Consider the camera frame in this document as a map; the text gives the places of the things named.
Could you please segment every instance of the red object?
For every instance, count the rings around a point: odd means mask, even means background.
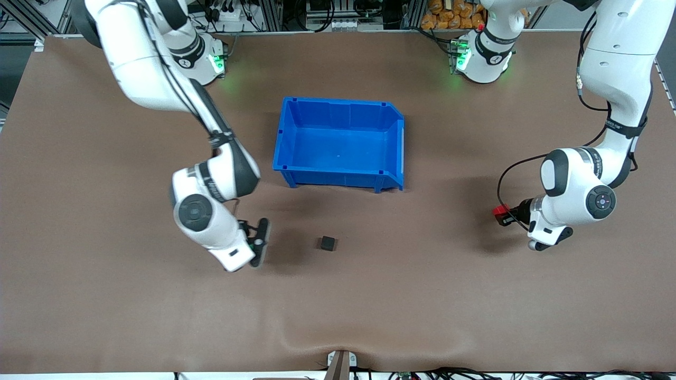
[[[508,204],[505,204],[504,206],[499,205],[498,207],[493,209],[493,216],[507,215],[508,212],[509,212]]]

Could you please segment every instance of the brown table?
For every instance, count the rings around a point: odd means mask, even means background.
[[[264,267],[235,274],[172,219],[171,174],[209,154],[196,121],[131,103],[83,40],[47,39],[0,136],[0,371],[318,369],[335,349],[387,371],[676,369],[676,119],[656,76],[608,220],[536,253],[491,215],[509,163],[603,125],[577,101],[577,39],[525,33],[481,86],[417,34],[242,37],[208,90],[262,170],[238,216],[274,232]],[[391,101],[405,191],[289,189],[271,169],[288,95]],[[537,173],[505,198],[541,193]]]

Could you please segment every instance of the small black block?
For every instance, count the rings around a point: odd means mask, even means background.
[[[336,248],[336,239],[328,236],[322,236],[320,248],[324,251],[333,251]]]

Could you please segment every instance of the blue container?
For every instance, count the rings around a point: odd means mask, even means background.
[[[404,117],[390,103],[287,97],[272,168],[300,184],[404,189]]]

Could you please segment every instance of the white device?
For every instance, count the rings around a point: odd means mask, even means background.
[[[205,59],[209,56],[205,40],[187,19],[185,2],[85,0],[84,4],[124,94],[153,110],[189,112],[209,134],[212,157],[172,177],[170,198],[178,227],[227,271],[247,263],[259,266],[270,233],[267,219],[254,228],[237,220],[223,203],[250,194],[260,171],[200,83],[211,81],[216,71],[210,58]],[[195,57],[194,65],[179,66],[176,56],[189,55]]]
[[[485,30],[490,30],[492,36],[486,39],[484,32],[473,32],[468,35],[470,41],[483,43],[494,51],[507,51],[496,47],[506,42],[504,46],[511,49],[523,27],[518,9],[534,3],[482,1],[491,14]],[[509,211],[501,210],[502,216],[494,211],[498,220],[502,217],[503,225],[514,219],[528,224],[529,247],[533,250],[556,245],[572,235],[571,225],[603,220],[614,210],[617,198],[613,189],[629,175],[639,135],[647,123],[652,96],[650,73],[676,6],[676,0],[590,3],[594,3],[591,6],[596,9],[596,28],[581,60],[578,91],[581,94],[584,84],[608,101],[610,109],[604,138],[595,147],[555,149],[545,157],[540,168],[545,194],[526,199]],[[506,68],[499,64],[493,66],[475,54],[462,72],[476,82],[491,82]]]

